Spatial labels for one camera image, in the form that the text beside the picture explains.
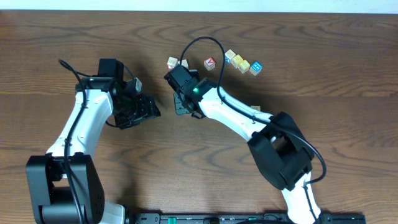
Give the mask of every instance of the wooden table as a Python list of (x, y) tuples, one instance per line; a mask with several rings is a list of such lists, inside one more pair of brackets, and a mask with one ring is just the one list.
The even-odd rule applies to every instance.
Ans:
[[(227, 65), (223, 86), (295, 119), (328, 166), (313, 185), (323, 210), (396, 223), (397, 16), (86, 11), (0, 12), (0, 222), (33, 222), (25, 164), (54, 143), (75, 101), (76, 79), (58, 58), (95, 74), (100, 58), (116, 57), (161, 110), (131, 129), (103, 128), (94, 161), (107, 200), (163, 212), (285, 210), (241, 137), (175, 114), (167, 59), (202, 35), (263, 64), (256, 77)], [(207, 72), (210, 56), (218, 66)], [(217, 79), (215, 44), (196, 43), (186, 58)], [(320, 172), (315, 159), (313, 176)]]

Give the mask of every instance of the white wall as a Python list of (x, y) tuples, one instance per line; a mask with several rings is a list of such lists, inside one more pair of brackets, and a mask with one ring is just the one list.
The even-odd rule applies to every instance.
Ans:
[(0, 0), (0, 9), (398, 13), (398, 0)]

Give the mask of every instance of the robotic arm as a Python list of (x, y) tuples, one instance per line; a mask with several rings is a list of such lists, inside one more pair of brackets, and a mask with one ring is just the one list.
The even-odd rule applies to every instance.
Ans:
[[(282, 191), (288, 206), (289, 218), (299, 224), (311, 224), (315, 221), (310, 205), (316, 216), (320, 209), (315, 203), (311, 186), (308, 184), (308, 198), (304, 191), (304, 182), (311, 177), (313, 152), (306, 149), (302, 142), (288, 134), (269, 128), (238, 113), (218, 96), (216, 83), (203, 79), (199, 82), (196, 70), (187, 70), (177, 66), (166, 74), (165, 79), (175, 90), (177, 114), (191, 113), (215, 119), (242, 136), (249, 145), (260, 173), (277, 189)], [(220, 87), (225, 100), (246, 114), (263, 119), (295, 131), (301, 138), (302, 133), (293, 119), (281, 112), (276, 116), (263, 113), (229, 96)]]
[(153, 97), (141, 93), (141, 82), (137, 78), (124, 82), (123, 71), (124, 65), (116, 59), (100, 59), (98, 75), (83, 78), (84, 89), (76, 86), (75, 106), (61, 135), (44, 156), (30, 157), (26, 172), (37, 223), (79, 223), (70, 187), (55, 187), (53, 182), (66, 178), (65, 138), (83, 105), (85, 109), (68, 141), (69, 167), (83, 219), (102, 224), (132, 221), (122, 205), (105, 201), (92, 160), (102, 128), (112, 114), (115, 127), (120, 129), (160, 116)]

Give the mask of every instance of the green connector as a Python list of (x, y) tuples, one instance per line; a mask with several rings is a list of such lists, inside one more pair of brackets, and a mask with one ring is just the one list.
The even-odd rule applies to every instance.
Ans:
[(177, 223), (177, 218), (169, 217), (167, 219), (167, 224), (176, 224), (176, 223)]

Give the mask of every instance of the toy block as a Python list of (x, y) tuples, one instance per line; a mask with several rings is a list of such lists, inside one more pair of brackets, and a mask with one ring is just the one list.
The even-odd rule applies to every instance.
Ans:
[(216, 67), (216, 61), (210, 57), (208, 59), (205, 60), (205, 68), (210, 71), (211, 69)]
[(189, 69), (187, 59), (182, 60), (182, 66), (184, 66), (185, 68)]
[(250, 107), (253, 108), (253, 109), (255, 109), (255, 110), (261, 111), (261, 110), (260, 110), (260, 106), (250, 106)]
[(231, 63), (231, 59), (235, 57), (235, 55), (236, 53), (229, 49), (227, 52), (225, 52), (225, 62)]
[(240, 55), (235, 55), (231, 59), (231, 64), (234, 66), (234, 68), (238, 68), (239, 64), (243, 62), (243, 58)]
[(243, 62), (239, 64), (238, 69), (239, 69), (239, 71), (241, 71), (241, 73), (245, 73), (245, 72), (249, 71), (249, 69), (250, 69), (249, 62), (247, 60), (243, 60)]
[(177, 65), (178, 59), (169, 57), (169, 60), (167, 61), (167, 67), (169, 70), (173, 69)]
[(253, 75), (257, 75), (259, 72), (261, 72), (262, 65), (259, 62), (254, 62), (251, 67), (250, 67), (250, 72)]

